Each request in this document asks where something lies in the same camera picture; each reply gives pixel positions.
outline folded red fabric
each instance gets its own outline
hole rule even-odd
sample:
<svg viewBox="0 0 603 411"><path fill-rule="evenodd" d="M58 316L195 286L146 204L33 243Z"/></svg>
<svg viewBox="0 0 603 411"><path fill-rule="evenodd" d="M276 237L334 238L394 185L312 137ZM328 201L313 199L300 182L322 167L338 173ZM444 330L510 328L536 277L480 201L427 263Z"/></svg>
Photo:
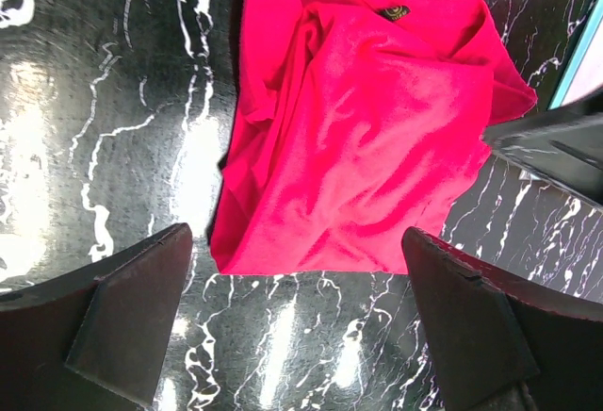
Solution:
<svg viewBox="0 0 603 411"><path fill-rule="evenodd" d="M407 273L405 229L438 235L485 126L536 101L482 0L245 0L239 79L211 239L232 274Z"/></svg>

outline dark object on cloth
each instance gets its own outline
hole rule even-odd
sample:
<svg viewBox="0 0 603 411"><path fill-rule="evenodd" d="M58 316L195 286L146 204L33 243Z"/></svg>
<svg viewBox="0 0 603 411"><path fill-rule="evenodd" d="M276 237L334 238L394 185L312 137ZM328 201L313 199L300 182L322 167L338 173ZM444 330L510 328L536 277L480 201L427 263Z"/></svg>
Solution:
<svg viewBox="0 0 603 411"><path fill-rule="evenodd" d="M601 409L603 305L415 228L402 247L447 411Z"/></svg>
<svg viewBox="0 0 603 411"><path fill-rule="evenodd" d="M0 296L0 409L150 406L186 281L174 225L118 254Z"/></svg>
<svg viewBox="0 0 603 411"><path fill-rule="evenodd" d="M543 114L486 130L494 153L603 208L603 88Z"/></svg>
<svg viewBox="0 0 603 411"><path fill-rule="evenodd" d="M245 0L239 53L222 273L406 273L399 234L439 233L535 103L482 0Z"/></svg>

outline marble tabletop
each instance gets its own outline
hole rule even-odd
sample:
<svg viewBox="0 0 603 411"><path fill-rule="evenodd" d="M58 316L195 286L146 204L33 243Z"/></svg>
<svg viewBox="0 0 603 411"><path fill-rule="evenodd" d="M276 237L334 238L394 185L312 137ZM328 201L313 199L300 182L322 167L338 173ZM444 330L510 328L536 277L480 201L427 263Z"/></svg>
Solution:
<svg viewBox="0 0 603 411"><path fill-rule="evenodd" d="M0 1L0 292L188 222L154 411L441 407L406 277L217 274L205 228L235 109L233 0ZM593 0L486 1L546 108ZM442 238L603 302L601 214L519 174L490 160Z"/></svg>

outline small patterned object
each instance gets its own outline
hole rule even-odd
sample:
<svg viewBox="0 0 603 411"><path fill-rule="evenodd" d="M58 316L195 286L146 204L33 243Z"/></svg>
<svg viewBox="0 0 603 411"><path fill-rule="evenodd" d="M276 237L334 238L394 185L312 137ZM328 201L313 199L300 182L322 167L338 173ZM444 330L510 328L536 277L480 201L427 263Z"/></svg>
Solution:
<svg viewBox="0 0 603 411"><path fill-rule="evenodd" d="M411 10L406 6L395 6L393 8L384 8L379 12L379 14L390 22L396 22L404 15L408 15L410 12Z"/></svg>

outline red towel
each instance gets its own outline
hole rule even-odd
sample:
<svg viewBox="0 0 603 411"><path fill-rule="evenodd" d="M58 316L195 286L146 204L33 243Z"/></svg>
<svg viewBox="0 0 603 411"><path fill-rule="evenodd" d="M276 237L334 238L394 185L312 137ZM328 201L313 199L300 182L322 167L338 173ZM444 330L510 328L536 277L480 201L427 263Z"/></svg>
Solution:
<svg viewBox="0 0 603 411"><path fill-rule="evenodd" d="M222 273L406 274L405 229L438 235L536 101L482 0L245 0L241 32Z"/></svg>

